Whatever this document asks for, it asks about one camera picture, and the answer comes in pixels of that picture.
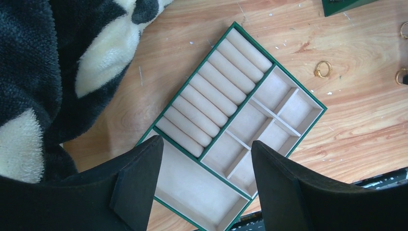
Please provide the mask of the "black blanket with beige flowers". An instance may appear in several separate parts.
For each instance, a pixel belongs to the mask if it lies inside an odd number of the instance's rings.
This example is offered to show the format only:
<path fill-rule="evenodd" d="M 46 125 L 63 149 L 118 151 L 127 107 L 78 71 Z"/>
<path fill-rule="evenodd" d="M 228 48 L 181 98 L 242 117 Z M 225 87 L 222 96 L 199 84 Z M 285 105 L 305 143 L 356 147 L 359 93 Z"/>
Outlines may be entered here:
<path fill-rule="evenodd" d="M 62 143 L 95 122 L 168 0 L 0 3 L 0 174 L 25 182 L 77 173 Z"/>

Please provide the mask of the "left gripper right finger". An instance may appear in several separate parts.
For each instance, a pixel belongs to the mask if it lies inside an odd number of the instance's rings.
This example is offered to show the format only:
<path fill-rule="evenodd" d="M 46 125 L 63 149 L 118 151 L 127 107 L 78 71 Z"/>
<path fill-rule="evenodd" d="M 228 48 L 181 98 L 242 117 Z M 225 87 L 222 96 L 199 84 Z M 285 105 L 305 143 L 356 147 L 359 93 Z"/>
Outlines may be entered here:
<path fill-rule="evenodd" d="M 321 175 L 254 141 L 251 157 L 267 231 L 405 231 L 406 184 L 368 189 Z"/>

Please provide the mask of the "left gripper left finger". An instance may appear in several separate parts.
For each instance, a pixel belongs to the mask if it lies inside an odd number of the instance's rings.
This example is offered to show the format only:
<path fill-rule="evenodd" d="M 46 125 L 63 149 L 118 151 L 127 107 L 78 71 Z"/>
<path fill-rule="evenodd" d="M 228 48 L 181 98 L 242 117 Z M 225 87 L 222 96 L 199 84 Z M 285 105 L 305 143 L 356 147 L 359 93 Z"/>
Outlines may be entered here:
<path fill-rule="evenodd" d="M 62 181 L 0 179 L 3 231 L 144 231 L 162 163 L 154 135 L 103 164 Z"/>

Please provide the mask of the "green jewelry box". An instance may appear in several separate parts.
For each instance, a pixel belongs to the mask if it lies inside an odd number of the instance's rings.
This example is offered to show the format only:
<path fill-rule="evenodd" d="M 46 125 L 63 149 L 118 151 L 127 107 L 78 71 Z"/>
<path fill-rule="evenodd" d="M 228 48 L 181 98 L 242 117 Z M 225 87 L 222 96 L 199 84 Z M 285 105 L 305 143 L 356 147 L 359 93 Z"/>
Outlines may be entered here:
<path fill-rule="evenodd" d="M 377 0 L 322 0 L 321 3 L 325 17 L 329 17 L 376 1 Z"/>

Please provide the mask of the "green jewelry tray insert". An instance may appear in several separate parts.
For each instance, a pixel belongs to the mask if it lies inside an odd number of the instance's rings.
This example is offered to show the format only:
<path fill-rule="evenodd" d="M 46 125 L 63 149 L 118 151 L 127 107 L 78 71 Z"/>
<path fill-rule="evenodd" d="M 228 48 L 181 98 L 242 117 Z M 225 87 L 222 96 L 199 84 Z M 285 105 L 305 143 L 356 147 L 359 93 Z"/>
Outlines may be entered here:
<path fill-rule="evenodd" d="M 201 231 L 227 231 L 257 196 L 252 142 L 287 157 L 326 110 L 233 23 L 140 139 L 164 141 L 156 201 Z"/>

